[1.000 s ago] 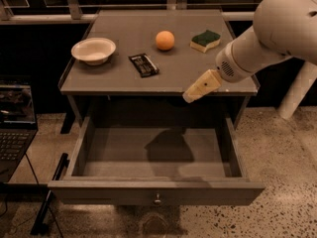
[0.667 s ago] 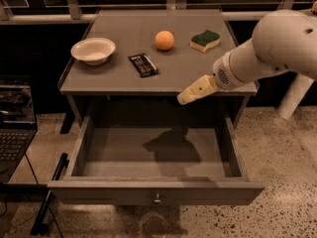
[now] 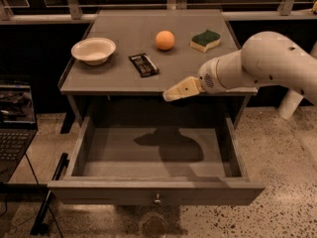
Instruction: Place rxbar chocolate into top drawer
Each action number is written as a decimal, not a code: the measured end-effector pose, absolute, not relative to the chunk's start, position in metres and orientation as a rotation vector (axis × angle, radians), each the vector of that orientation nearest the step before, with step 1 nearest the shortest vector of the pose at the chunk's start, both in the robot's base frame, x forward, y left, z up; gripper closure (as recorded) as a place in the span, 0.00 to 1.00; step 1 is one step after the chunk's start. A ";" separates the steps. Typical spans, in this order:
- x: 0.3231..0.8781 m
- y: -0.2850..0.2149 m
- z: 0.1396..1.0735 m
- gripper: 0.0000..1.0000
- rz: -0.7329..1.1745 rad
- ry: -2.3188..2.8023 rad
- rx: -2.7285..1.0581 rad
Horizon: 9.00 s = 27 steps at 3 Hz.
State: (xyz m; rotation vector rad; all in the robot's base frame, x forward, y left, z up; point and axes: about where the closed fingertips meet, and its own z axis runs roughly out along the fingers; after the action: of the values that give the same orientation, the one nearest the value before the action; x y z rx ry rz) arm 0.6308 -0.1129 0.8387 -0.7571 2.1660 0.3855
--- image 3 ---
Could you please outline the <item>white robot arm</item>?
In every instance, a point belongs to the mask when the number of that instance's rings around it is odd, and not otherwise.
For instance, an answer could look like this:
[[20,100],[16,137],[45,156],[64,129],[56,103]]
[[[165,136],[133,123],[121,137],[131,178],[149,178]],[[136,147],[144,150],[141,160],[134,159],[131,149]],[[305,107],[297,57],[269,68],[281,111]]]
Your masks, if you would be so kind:
[[317,59],[288,37],[260,32],[236,52],[204,63],[196,76],[188,76],[163,93],[167,102],[236,88],[280,85],[317,104]]

